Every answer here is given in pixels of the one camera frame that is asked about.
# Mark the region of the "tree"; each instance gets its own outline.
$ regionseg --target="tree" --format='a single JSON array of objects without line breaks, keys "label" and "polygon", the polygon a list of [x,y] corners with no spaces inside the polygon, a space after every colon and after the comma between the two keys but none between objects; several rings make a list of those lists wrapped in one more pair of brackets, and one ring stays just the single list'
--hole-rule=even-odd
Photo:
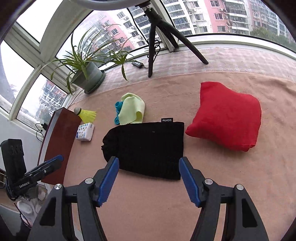
[{"label": "tree", "polygon": [[296,52],[296,44],[293,42],[289,42],[289,40],[283,36],[283,35],[276,35],[275,33],[268,31],[267,29],[260,27],[257,29],[254,29],[253,31],[250,32],[251,36],[259,37],[262,39],[267,39],[272,42],[275,42],[277,44],[283,45],[293,51]]}]

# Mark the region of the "green pot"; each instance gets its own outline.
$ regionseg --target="green pot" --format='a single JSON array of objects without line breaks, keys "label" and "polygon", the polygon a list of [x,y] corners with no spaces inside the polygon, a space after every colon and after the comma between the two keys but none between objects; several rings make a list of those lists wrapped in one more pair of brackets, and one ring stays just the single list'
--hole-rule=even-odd
[{"label": "green pot", "polygon": [[73,84],[84,89],[84,92],[90,94],[95,91],[103,82],[105,72],[98,69],[93,63],[89,62],[86,66],[87,79],[82,71],[77,71],[73,76]]}]

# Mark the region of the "yellow shuttlecock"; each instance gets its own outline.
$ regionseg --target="yellow shuttlecock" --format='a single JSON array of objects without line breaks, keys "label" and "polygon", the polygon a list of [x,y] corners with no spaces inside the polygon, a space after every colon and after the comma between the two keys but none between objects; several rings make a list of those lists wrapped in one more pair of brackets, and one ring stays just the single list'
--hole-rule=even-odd
[{"label": "yellow shuttlecock", "polygon": [[96,112],[91,110],[82,110],[79,107],[74,109],[74,113],[78,115],[84,123],[93,122],[96,118]]}]

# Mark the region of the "red pillow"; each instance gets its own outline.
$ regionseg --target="red pillow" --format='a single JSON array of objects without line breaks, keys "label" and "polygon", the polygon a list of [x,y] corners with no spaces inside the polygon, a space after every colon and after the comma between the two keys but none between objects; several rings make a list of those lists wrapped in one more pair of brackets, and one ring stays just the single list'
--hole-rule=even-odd
[{"label": "red pillow", "polygon": [[256,145],[260,124],[261,107],[255,97],[218,82],[203,82],[200,108],[185,133],[231,150],[248,151]]}]

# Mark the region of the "black drawstring pouch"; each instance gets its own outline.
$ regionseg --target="black drawstring pouch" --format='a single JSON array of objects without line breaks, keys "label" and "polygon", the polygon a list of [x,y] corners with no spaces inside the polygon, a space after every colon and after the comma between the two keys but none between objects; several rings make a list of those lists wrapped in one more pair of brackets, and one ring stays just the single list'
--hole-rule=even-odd
[{"label": "black drawstring pouch", "polygon": [[119,168],[151,177],[180,180],[183,122],[148,122],[112,128],[103,138],[106,161],[119,159]]}]

